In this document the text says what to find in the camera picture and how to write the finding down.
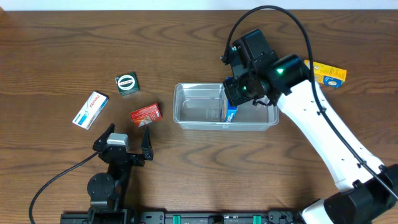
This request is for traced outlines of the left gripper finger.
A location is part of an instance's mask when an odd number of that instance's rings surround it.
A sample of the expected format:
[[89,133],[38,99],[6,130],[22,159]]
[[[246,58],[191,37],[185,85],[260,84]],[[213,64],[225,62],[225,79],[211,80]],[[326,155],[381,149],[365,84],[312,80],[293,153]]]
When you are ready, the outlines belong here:
[[150,142],[150,131],[149,127],[146,127],[144,136],[141,142],[141,150],[145,160],[152,161],[154,158],[154,152],[152,148],[152,144]]
[[115,125],[111,123],[107,130],[94,142],[93,150],[96,152],[104,152],[108,147],[107,140],[110,134],[114,133]]

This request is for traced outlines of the yellow Woods box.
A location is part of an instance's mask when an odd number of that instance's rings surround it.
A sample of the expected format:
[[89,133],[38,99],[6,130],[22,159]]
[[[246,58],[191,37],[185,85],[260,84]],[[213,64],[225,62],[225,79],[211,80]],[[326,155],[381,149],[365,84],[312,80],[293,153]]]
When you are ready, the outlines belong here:
[[342,68],[314,62],[314,79],[320,84],[339,88],[346,80],[347,71]]

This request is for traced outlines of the blue Kool Fever box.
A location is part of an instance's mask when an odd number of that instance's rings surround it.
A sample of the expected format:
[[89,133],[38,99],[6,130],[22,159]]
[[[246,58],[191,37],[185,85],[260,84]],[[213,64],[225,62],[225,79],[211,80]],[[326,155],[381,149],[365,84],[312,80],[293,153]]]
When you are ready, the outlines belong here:
[[225,123],[231,123],[234,117],[236,116],[238,107],[232,106],[229,103],[229,100],[227,99],[227,96],[224,91],[221,92],[220,106],[221,106],[221,112],[220,112],[221,121]]

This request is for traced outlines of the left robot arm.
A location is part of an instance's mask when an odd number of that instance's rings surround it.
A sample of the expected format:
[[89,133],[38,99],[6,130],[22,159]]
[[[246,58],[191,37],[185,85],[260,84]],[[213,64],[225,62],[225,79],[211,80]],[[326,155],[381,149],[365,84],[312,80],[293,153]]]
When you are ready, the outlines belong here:
[[108,170],[94,175],[88,182],[87,191],[91,198],[89,224],[139,223],[137,212],[124,208],[124,198],[132,167],[142,167],[145,161],[153,160],[149,128],[144,131],[140,154],[129,153],[128,135],[115,133],[114,129],[115,125],[110,124],[93,144],[93,150],[107,163]]

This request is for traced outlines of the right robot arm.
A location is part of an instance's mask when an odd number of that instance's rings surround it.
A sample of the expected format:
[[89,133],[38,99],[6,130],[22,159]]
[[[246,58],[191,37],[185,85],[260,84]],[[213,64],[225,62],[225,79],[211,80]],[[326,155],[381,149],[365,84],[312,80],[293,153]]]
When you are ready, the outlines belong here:
[[297,55],[256,57],[229,50],[223,62],[233,77],[224,81],[229,102],[238,106],[267,97],[304,133],[339,190],[304,208],[304,223],[371,223],[397,202],[397,165],[384,163],[354,136],[312,80]]

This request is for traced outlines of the white Panadol box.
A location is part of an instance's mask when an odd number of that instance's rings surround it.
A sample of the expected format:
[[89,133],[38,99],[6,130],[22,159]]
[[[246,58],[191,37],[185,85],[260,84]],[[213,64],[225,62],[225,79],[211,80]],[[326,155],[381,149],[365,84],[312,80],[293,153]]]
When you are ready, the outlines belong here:
[[89,130],[97,116],[107,104],[109,98],[101,93],[94,91],[87,99],[81,110],[73,118],[72,123]]

